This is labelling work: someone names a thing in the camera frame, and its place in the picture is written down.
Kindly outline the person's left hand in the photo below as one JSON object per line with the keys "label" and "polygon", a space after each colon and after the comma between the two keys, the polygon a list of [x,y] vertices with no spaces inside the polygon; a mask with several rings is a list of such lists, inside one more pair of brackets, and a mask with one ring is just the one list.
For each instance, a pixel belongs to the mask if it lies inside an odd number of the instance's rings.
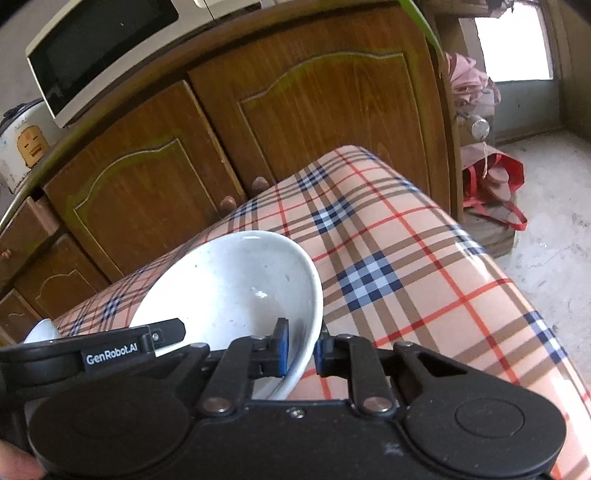
{"label": "person's left hand", "polygon": [[38,480],[45,473],[34,457],[16,446],[0,441],[0,477],[7,480]]}

